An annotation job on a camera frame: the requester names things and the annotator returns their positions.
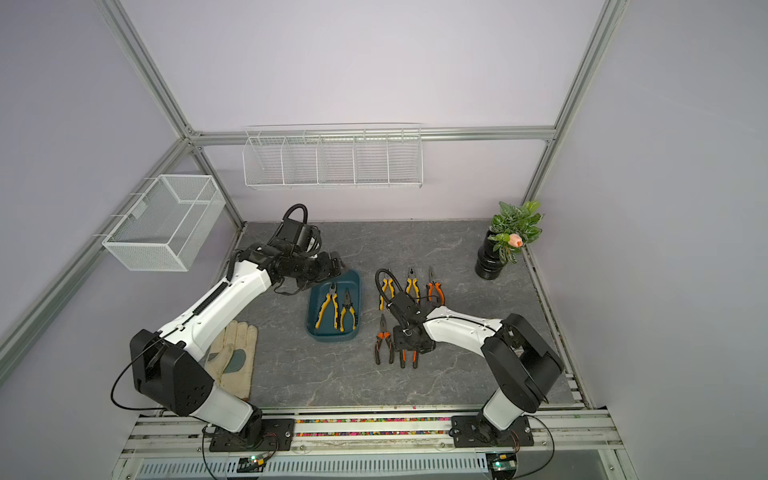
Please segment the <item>orange black combination pliers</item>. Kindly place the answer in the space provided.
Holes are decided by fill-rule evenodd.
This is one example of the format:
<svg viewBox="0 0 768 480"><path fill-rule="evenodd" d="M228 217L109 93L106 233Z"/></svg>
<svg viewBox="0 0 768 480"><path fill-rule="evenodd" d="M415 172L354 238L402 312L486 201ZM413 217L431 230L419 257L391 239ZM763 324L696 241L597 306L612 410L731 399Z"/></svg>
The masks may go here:
<svg viewBox="0 0 768 480"><path fill-rule="evenodd" d="M399 364L401 369L405 369L407 365L410 365L413 369L418 368L419 353L415 350L401 350L399 357Z"/></svg>

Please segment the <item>orange black long nose pliers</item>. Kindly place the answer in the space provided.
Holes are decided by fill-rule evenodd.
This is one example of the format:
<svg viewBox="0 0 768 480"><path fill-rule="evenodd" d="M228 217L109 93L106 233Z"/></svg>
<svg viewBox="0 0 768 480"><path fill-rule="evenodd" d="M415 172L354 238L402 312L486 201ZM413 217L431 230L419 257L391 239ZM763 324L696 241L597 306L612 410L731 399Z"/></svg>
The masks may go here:
<svg viewBox="0 0 768 480"><path fill-rule="evenodd" d="M381 314L379 331L376 336L376 343L374 347L374 360L377 365L380 365L382 363L381 349L383 345L386 346L386 350L388 352L388 363L393 364L395 353L394 353L392 335L388 328L386 316L384 314Z"/></svg>

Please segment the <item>large yellow black pliers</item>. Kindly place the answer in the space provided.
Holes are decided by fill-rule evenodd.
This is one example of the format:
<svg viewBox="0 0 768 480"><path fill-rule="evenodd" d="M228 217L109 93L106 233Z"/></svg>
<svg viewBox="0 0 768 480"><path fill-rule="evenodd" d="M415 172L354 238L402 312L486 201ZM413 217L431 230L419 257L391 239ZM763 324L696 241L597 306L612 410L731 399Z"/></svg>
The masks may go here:
<svg viewBox="0 0 768 480"><path fill-rule="evenodd" d="M414 268L408 270L408 276L406 280L406 294L414 301L420 301L420 287L418 284L418 278Z"/></svg>

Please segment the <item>yellow black long nose pliers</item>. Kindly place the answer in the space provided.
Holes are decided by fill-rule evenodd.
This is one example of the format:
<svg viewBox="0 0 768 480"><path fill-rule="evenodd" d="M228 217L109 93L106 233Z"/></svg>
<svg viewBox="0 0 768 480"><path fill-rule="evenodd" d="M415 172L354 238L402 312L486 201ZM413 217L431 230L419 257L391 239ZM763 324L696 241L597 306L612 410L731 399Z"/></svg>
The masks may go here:
<svg viewBox="0 0 768 480"><path fill-rule="evenodd" d="M347 319L350 319L351 327L347 327ZM339 331L346 333L348 330L355 331L358 328L357 313L352 302L352 295L348 289L345 290L342 303L342 310L339 316Z"/></svg>

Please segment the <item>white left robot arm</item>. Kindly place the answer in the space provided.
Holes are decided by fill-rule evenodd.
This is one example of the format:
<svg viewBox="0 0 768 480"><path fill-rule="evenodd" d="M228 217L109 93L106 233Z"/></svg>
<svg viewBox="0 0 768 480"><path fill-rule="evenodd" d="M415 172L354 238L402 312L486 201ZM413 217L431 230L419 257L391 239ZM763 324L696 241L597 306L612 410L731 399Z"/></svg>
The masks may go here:
<svg viewBox="0 0 768 480"><path fill-rule="evenodd" d="M262 411L227 392L201 360L232 320L256 297L292 278L297 289L340 276L344 263L322 248L317 227L285 219L266 243L235 251L218 283L176 319L130 341L134 388L161 407L210 423L254 444L261 439Z"/></svg>

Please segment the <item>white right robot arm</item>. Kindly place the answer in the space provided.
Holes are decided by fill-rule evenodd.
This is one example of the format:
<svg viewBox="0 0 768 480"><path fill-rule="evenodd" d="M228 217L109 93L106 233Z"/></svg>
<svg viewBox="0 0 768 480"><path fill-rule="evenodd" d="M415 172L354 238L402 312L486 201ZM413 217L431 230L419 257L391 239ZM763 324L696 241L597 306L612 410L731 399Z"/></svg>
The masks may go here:
<svg viewBox="0 0 768 480"><path fill-rule="evenodd" d="M384 302L397 321L400 350L426 354L447 343L483 357L498 388L478 415L480 427L508 429L524 413L535 413L564 372L564 362L523 316L488 319L446 306L421 306L404 292Z"/></svg>

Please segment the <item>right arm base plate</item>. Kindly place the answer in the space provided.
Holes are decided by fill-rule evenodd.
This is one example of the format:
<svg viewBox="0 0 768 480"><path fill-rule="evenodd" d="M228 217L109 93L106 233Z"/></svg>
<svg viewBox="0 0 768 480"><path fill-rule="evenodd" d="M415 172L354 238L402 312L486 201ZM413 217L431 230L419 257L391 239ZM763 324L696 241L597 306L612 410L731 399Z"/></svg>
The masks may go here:
<svg viewBox="0 0 768 480"><path fill-rule="evenodd" d="M456 415L451 418L448 435L456 448L508 447L534 445L528 418L520 416L506 429L498 429L481 414Z"/></svg>

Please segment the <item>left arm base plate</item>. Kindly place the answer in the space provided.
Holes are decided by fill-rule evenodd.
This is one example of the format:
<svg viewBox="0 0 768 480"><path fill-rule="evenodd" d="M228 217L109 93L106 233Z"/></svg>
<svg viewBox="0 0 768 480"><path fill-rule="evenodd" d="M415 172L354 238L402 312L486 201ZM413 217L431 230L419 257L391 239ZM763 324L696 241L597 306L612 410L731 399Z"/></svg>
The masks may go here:
<svg viewBox="0 0 768 480"><path fill-rule="evenodd" d="M211 452L287 451L291 448L296 422L288 418L260 418L241 432L217 427L211 437Z"/></svg>

